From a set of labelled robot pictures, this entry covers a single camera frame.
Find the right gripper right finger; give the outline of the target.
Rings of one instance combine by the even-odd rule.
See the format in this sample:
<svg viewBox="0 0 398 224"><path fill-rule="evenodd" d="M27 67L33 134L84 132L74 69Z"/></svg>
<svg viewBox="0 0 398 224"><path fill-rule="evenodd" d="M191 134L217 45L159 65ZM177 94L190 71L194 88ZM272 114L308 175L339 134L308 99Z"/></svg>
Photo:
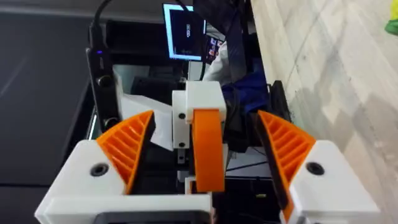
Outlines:
<svg viewBox="0 0 398 224"><path fill-rule="evenodd" d="M265 111L256 132L282 223L377 223L380 209L335 143Z"/></svg>

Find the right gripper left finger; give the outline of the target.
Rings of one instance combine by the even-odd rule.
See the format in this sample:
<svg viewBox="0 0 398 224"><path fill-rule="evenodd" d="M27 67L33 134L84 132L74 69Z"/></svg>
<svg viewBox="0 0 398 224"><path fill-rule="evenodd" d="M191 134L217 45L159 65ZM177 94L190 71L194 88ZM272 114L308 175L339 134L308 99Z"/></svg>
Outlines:
<svg viewBox="0 0 398 224"><path fill-rule="evenodd" d="M36 219L94 220L105 213L152 210L152 196L132 192L154 128L154 112L149 110L95 140L80 141L37 207Z"/></svg>

